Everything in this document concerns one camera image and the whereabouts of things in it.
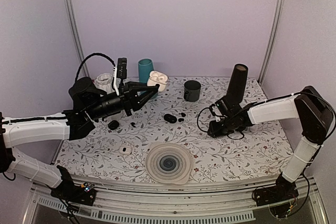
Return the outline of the white earbud charging case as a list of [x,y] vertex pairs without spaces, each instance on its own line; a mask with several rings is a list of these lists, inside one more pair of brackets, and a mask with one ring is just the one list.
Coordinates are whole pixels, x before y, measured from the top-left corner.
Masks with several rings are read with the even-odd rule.
[[158,71],[151,71],[149,74],[149,79],[147,81],[147,86],[159,85],[158,92],[163,92],[167,86],[168,76],[164,73]]

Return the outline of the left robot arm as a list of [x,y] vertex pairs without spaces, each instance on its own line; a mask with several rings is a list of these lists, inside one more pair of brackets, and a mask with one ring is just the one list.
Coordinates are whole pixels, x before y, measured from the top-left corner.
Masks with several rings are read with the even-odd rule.
[[48,140],[79,140],[95,129],[101,118],[125,111],[130,116],[140,110],[159,90],[159,84],[127,82],[120,91],[106,93],[89,77],[75,81],[69,89],[73,108],[50,116],[1,118],[1,172],[22,175],[32,181],[57,188],[67,200],[78,195],[66,169],[48,165],[19,151],[16,146]]

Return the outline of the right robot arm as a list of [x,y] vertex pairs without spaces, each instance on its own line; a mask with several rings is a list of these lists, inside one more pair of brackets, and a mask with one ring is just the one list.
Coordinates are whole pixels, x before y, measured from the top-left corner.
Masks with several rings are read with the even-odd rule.
[[257,124],[270,121],[299,119],[302,137],[286,168],[271,190],[276,201],[291,194],[297,178],[317,155],[319,149],[335,131],[335,109],[312,86],[302,91],[241,107],[226,95],[209,107],[217,119],[209,123],[207,134],[213,138],[228,136]]

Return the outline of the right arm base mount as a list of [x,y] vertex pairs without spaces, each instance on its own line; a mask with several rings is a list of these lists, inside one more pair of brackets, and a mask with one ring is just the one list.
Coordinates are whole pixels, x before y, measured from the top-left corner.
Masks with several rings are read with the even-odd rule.
[[299,196],[296,183],[289,182],[283,178],[282,174],[278,176],[275,185],[270,187],[257,188],[252,192],[252,199],[257,206],[274,204]]

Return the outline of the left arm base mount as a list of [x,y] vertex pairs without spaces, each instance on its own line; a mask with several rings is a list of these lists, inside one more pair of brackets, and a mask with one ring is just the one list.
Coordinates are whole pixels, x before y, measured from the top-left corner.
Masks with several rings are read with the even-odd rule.
[[56,167],[61,174],[61,183],[56,188],[51,188],[51,195],[64,201],[93,206],[97,194],[95,184],[84,182],[81,185],[75,185],[66,168],[59,165]]

